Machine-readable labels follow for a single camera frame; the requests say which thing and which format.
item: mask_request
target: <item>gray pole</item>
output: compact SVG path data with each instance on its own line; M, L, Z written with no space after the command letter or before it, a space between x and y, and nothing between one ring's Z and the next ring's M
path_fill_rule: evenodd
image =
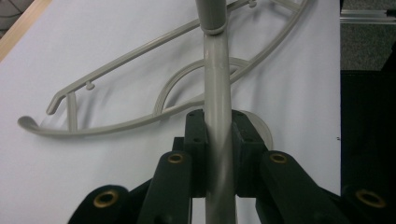
M234 224L233 142L231 134L228 36L205 35L205 123L207 152L206 223Z

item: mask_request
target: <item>white table surface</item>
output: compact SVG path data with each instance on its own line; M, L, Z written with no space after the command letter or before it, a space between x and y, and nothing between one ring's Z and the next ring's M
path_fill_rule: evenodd
M317 0L280 45L233 84L233 108L268 124L275 150L292 155L323 188L340 186L339 2ZM250 59L285 24L287 10L265 0L235 11L230 54ZM148 126L94 137L50 138L17 124L29 115L40 125L66 127L65 104L47 116L53 94L99 66L197 18L193 0L53 0L0 63L0 223L66 223L84 197L107 184L133 189L152 177L158 159L184 135L184 117L196 108ZM166 80L203 58L196 29L81 90L82 128L151 113ZM168 105L204 89L203 69L185 77ZM259 223L254 200L237 200L240 223ZM204 223L194 200L193 223Z

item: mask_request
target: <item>black bracket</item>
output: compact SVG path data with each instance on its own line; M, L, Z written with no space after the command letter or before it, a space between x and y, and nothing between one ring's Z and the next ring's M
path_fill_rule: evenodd
M191 198L205 197L207 150L204 111L192 111L186 117L185 137L175 138L172 151L160 158L151 180L130 192L120 186L94 190L69 223L191 223ZM262 223L396 220L393 206L369 190L350 189L339 197L321 189L291 155L268 151L239 111L233 111L233 154L235 194L257 199Z

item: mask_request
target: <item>brass grommet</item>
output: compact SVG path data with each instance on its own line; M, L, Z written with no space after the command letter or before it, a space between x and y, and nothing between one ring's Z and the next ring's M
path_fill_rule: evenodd
M176 154L172 154L168 157L168 161L170 163L181 163L183 162L183 155L176 153Z
M375 192L360 189L355 192L356 197L362 202L374 208L384 208L387 203Z
M276 163L286 163L288 162L288 158L286 158L284 155L280 154L280 153L273 153L270 155L270 159L273 162Z
M115 203L118 199L119 193L114 189L110 189L98 194L93 200L93 205L97 208L105 208Z

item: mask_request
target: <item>hanger curved arm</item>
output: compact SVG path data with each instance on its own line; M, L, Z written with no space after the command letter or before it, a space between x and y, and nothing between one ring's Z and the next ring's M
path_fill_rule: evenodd
M255 66L257 66L260 62L262 62L271 52L276 49L276 47L286 38L286 36L290 33L294 25L296 24L297 20L301 17L304 10L307 8L307 5L313 0L303 0L301 4L296 4L291 2L290 0L271 0L276 4L281 5L291 11L293 14L290 16L289 21L283 28L283 30L276 36L276 38L261 52L259 52L256 56L254 56L251 60L246 61L242 59L230 58L230 64L236 65L239 68L230 75L231 83L234 83L239 78L245 76L249 71L251 71ZM252 4L252 0L238 0L230 5L227 6L229 12L240 8L244 5ZM82 87L86 86L88 90L91 90L94 86L92 85L92 81L96 80L97 78L107 74L108 72L116 69L117 67L122 66L125 63L133 60L134 58L149 52L152 49L159 47L160 45L180 36L188 31L196 28L199 26L199 21L191 21L174 31L171 31L159 38L148 42L146 45L135 49L125 55L122 55L118 59L105 64L104 66L100 67L99 69L89 73L87 76L79 79L78 81L72 83L71 85L65 87L64 89L58 91L51 103L49 104L49 108L47 109L48 114L55 113L56 109L58 108L60 102L63 98L67 98L67 114L68 114L68 130L53 130L44 127L40 127L37 123L30 117L21 117L18 120L19 125L30 133L36 133L40 135L49 135L49 136L82 136L82 135L97 135L97 134L105 134L105 133L115 133L120 131L125 131L137 127L141 127L152 122L158 121L160 119L167 118L169 116L175 115L183 110L191 108L193 106L203 105L204 104L204 94L197 95L192 97L190 100L180 104L174 105L168 108L163 108L164 103L166 101L166 97L168 96L169 92L172 88L176 85L176 83L181 80L184 76L186 76L191 71L204 66L203 60L197 61L195 63L191 63L186 67L179 70L175 73L169 81L163 87L157 102L154 106L154 110L152 114L146 115L139 119L133 119L127 122L108 125L105 127L98 127L98 128L90 128L90 129L78 129L77 126L77 107L76 107L76 95L75 91L81 89Z

